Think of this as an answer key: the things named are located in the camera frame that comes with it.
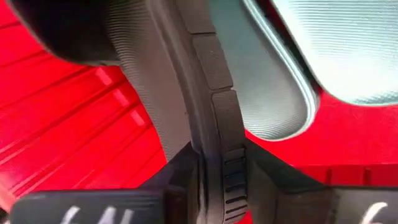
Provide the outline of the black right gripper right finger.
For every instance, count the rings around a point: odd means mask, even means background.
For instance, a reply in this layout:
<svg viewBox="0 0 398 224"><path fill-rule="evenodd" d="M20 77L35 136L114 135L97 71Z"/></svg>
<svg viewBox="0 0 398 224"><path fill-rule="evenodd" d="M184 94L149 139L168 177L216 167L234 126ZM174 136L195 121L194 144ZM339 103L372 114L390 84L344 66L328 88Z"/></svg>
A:
<svg viewBox="0 0 398 224"><path fill-rule="evenodd" d="M254 223L397 223L397 188L323 184L246 140Z"/></svg>

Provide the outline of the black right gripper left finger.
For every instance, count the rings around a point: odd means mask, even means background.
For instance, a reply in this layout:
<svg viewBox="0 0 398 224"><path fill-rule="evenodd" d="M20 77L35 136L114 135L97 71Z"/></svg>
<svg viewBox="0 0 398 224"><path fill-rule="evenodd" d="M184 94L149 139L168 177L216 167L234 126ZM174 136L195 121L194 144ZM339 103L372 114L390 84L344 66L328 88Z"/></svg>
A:
<svg viewBox="0 0 398 224"><path fill-rule="evenodd" d="M198 161L198 153L187 144L135 189L34 192L12 206L11 223L195 223L200 207Z"/></svg>

